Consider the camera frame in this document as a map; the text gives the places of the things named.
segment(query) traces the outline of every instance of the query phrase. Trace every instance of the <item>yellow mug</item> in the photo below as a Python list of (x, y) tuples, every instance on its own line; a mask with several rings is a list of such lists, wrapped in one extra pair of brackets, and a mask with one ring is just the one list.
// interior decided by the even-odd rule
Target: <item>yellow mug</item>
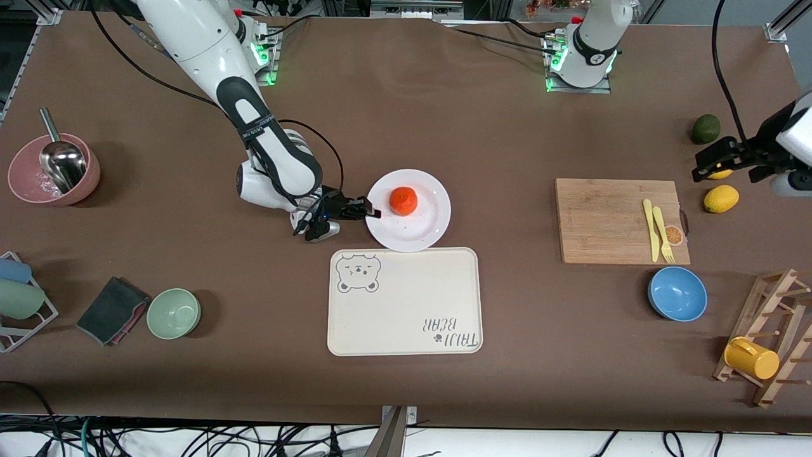
[(778, 371), (778, 355), (748, 340), (735, 337), (724, 348), (724, 362), (752, 377), (769, 379)]

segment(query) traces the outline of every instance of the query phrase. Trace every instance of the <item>cup handle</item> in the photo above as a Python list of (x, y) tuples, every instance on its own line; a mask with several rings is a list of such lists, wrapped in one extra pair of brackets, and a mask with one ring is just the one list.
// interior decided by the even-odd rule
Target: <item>cup handle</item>
[(742, 340), (736, 340), (736, 341), (733, 341), (733, 342), (731, 342), (731, 343), (733, 343), (733, 345), (734, 345), (734, 346), (738, 346), (738, 347), (740, 347), (741, 349), (746, 350), (747, 352), (749, 352), (749, 353), (750, 353), (750, 355), (758, 355), (758, 351), (756, 350), (756, 348), (752, 347), (752, 346), (749, 344), (749, 342), (747, 342), (747, 343), (745, 344), (745, 342), (743, 342)]

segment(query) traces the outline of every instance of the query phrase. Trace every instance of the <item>cutting board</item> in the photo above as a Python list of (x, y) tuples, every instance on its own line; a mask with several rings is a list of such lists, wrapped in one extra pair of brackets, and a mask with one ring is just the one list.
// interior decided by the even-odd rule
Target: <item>cutting board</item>
[[(644, 198), (660, 207), (666, 226), (682, 229), (674, 181), (557, 179), (555, 196), (564, 263), (665, 265), (662, 254), (651, 261)], [(678, 265), (691, 264), (688, 240), (672, 251)]]

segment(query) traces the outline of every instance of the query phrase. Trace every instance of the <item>white plate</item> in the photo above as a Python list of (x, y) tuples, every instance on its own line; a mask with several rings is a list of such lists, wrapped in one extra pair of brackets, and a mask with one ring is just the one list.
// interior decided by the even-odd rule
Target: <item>white plate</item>
[[(410, 215), (396, 215), (389, 207), (389, 195), (401, 186), (411, 187), (417, 194), (417, 209)], [(420, 170), (389, 173), (372, 186), (367, 198), (381, 211), (381, 219), (368, 217), (366, 226), (379, 243), (391, 250), (424, 250), (443, 236), (451, 221), (451, 199), (446, 188)]]

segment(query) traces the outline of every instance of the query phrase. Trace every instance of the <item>orange slice sticker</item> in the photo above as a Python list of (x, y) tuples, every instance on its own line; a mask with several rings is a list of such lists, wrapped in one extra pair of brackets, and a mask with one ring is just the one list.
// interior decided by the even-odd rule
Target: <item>orange slice sticker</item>
[(685, 235), (682, 233), (682, 229), (675, 225), (666, 226), (665, 237), (671, 246), (679, 246), (685, 242)]

